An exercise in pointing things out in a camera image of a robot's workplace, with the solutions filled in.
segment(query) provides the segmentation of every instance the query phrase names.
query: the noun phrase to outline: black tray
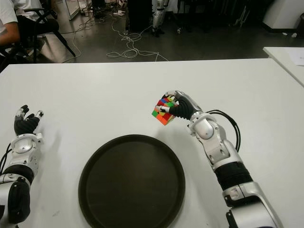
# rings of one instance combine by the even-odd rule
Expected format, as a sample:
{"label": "black tray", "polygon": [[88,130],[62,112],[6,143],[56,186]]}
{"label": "black tray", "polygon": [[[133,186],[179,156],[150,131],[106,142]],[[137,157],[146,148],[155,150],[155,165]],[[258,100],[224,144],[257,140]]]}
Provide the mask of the black tray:
{"label": "black tray", "polygon": [[185,194],[181,163],[164,143],[126,135],[100,147],[81,174],[78,196],[94,228],[165,228]]}

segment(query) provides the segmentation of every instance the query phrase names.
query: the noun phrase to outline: white cable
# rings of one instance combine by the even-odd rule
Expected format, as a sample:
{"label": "white cable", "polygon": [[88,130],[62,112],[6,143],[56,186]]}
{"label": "white cable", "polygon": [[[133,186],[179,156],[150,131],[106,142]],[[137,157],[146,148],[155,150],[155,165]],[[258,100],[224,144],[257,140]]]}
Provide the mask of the white cable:
{"label": "white cable", "polygon": [[160,56],[160,57],[162,57],[164,60],[168,61],[168,60],[167,60],[164,56],[162,56],[159,52],[141,51],[141,50],[139,50],[138,48],[134,47],[134,42],[140,40],[140,39],[142,38],[142,33],[143,33],[144,31],[148,30],[149,28],[151,28],[152,25],[149,26],[148,28],[144,29],[144,30],[143,30],[141,33],[139,33],[139,34],[138,34],[138,33],[132,33],[132,34],[130,34],[130,35],[128,35],[128,36],[124,36],[124,35],[120,34],[120,31],[115,30],[115,29],[113,28],[113,24],[114,24],[114,22],[112,23],[112,30],[115,31],[115,32],[117,32],[117,33],[122,37],[121,41],[123,41],[123,40],[126,40],[126,41],[127,41],[127,42],[126,42],[126,45],[127,45],[128,49],[125,50],[125,51],[124,51],[123,53],[121,53],[121,54],[118,53],[118,52],[116,52],[116,51],[112,51],[112,52],[106,54],[108,57],[135,58],[135,57],[138,56],[138,55],[140,55],[140,56],[152,56],[152,55],[156,55],[155,62],[157,61],[158,56]]}
{"label": "white cable", "polygon": [[65,63],[65,62],[67,62],[67,61],[69,61],[69,60],[72,60],[72,59],[74,59],[74,58],[78,58],[78,57],[80,57],[81,55],[82,55],[82,52],[79,50],[79,48],[75,45],[75,34],[77,33],[77,32],[80,32],[80,31],[83,31],[83,30],[90,30],[91,29],[91,27],[95,24],[95,22],[100,22],[100,21],[102,21],[101,23],[104,23],[104,19],[98,19],[98,20],[93,20],[93,21],[90,21],[92,18],[90,18],[89,20],[87,20],[85,23],[83,23],[83,24],[80,24],[79,25],[79,29],[77,29],[77,30],[75,30],[74,31],[74,37],[73,37],[73,45],[74,45],[74,47],[78,50],[78,52],[79,52],[79,55],[78,56],[75,56],[75,57],[72,57],[72,58],[69,58],[68,60],[65,60],[65,61],[63,61],[62,63]]}

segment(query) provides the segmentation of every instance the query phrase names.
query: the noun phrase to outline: paper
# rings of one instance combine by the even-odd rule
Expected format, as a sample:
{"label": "paper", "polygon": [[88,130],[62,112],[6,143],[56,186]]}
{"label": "paper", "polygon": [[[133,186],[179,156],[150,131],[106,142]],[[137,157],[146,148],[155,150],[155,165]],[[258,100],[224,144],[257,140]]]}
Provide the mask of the paper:
{"label": "paper", "polygon": [[304,66],[304,47],[285,47],[294,64]]}

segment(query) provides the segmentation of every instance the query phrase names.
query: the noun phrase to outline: robotic hand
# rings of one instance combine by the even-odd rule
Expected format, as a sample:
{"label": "robotic hand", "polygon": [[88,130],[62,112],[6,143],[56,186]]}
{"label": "robotic hand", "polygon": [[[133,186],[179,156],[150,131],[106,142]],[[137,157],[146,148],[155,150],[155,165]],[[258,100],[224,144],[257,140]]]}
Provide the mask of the robotic hand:
{"label": "robotic hand", "polygon": [[207,159],[223,190],[223,197],[231,209],[226,214],[230,228],[282,228],[283,225],[258,183],[254,182],[238,152],[226,139],[224,129],[216,119],[185,93],[168,91],[179,105],[156,106],[161,112],[190,120],[189,132],[204,147]]}
{"label": "robotic hand", "polygon": [[15,227],[30,213],[29,190],[38,172],[40,145],[43,144],[42,135],[33,132],[44,114],[38,111],[36,115],[31,114],[24,119],[28,111],[27,105],[17,111],[14,122],[17,137],[10,143],[1,160],[2,165],[7,154],[12,151],[8,167],[3,171],[4,164],[0,166],[0,227],[4,228]]}

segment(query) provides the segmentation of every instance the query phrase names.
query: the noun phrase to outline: white shirt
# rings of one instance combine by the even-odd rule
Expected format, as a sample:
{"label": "white shirt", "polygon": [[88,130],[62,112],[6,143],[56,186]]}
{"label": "white shirt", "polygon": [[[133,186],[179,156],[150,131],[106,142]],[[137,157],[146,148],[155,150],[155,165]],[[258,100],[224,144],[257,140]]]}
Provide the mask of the white shirt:
{"label": "white shirt", "polygon": [[5,33],[5,24],[17,22],[14,5],[11,0],[0,0],[0,36]]}
{"label": "white shirt", "polygon": [[24,12],[24,10],[28,9],[42,8],[39,0],[12,0],[12,2],[14,3],[14,9],[16,10],[17,16],[22,15],[33,21],[36,21],[39,18],[35,12]]}

